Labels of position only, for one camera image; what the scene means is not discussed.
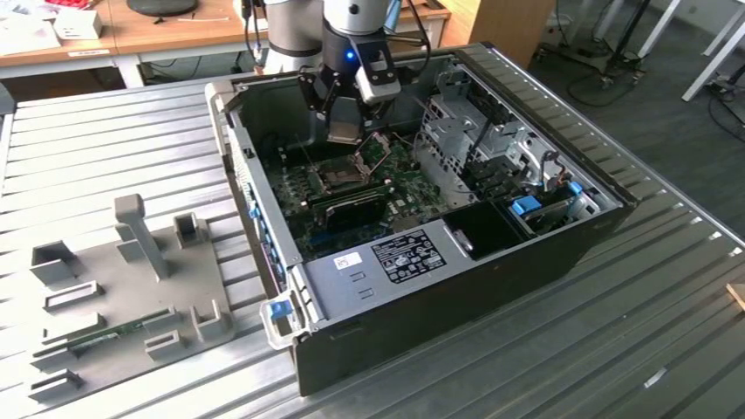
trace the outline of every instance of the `floor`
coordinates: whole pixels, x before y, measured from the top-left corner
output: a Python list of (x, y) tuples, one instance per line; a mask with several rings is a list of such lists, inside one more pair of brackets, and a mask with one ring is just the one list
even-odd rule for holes
[[(599, 16), (604, 2), (596, 3), (594, 15)], [(624, 29), (624, 16), (632, 13), (630, 3), (636, 2), (628, 2), (611, 35), (618, 35)], [(560, 12), (572, 15), (579, 4), (579, 0), (560, 0)], [(640, 49), (659, 16), (660, 13), (650, 9), (631, 43), (634, 52)], [(594, 20), (588, 19), (587, 27), (583, 28), (586, 38), (590, 37)], [(559, 56), (547, 56), (532, 64), (530, 71), (714, 215), (745, 236), (745, 144), (715, 125), (708, 113), (708, 92), (702, 92), (691, 103), (680, 99), (708, 63), (702, 52), (712, 39), (714, 36), (704, 31), (675, 21), (646, 62), (647, 76), (623, 99), (603, 108), (578, 103), (567, 94), (567, 84), (591, 72), (588, 67)], [(745, 57), (736, 54), (723, 67), (723, 72), (732, 72), (744, 61)], [(600, 89), (596, 80), (588, 79), (579, 85), (583, 89), (576, 90), (586, 101), (595, 100), (598, 103), (610, 93)], [(718, 118), (732, 130), (740, 130), (745, 138), (745, 130), (739, 127), (727, 110), (719, 108), (719, 104), (715, 105)]]

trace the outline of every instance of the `motherboard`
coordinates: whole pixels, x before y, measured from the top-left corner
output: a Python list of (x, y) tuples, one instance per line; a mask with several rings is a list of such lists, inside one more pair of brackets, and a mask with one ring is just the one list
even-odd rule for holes
[(414, 136), (376, 132), (350, 155), (323, 161), (308, 157), (306, 164), (268, 170), (307, 260), (408, 230), (450, 210), (440, 187), (420, 170), (414, 141)]

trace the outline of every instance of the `sticker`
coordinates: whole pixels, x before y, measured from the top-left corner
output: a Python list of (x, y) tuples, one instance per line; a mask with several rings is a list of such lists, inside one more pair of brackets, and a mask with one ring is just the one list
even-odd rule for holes
[(447, 265), (424, 230), (376, 244), (372, 251), (396, 284)]
[(89, 50), (89, 51), (69, 52), (69, 55), (71, 57), (87, 57), (90, 55), (107, 55), (111, 53), (113, 52), (110, 50)]
[(342, 271), (344, 268), (348, 268), (350, 266), (360, 264), (362, 262), (363, 258), (360, 258), (360, 253), (358, 252), (350, 253), (348, 255), (344, 255), (343, 257), (335, 259), (335, 265), (339, 271)]

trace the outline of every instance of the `metal table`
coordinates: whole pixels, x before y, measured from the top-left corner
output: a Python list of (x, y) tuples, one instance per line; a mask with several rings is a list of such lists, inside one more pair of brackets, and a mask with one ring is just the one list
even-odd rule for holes
[(299, 397), (267, 345), (263, 289), (211, 137), (205, 81), (23, 103), (3, 127), (0, 406), (33, 412), (23, 378), (39, 292), (21, 249), (115, 239), (101, 215), (123, 190), (154, 228), (210, 218), (239, 337), (43, 417), (688, 417), (745, 413), (745, 321), (726, 291), (743, 242), (504, 56), (468, 50), (644, 199), (572, 273), (376, 370)]

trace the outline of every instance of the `white paper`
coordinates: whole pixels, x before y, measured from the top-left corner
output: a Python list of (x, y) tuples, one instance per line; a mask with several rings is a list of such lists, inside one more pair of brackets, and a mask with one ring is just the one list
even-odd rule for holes
[(59, 48), (58, 34), (46, 20), (10, 17), (0, 20), (0, 55)]

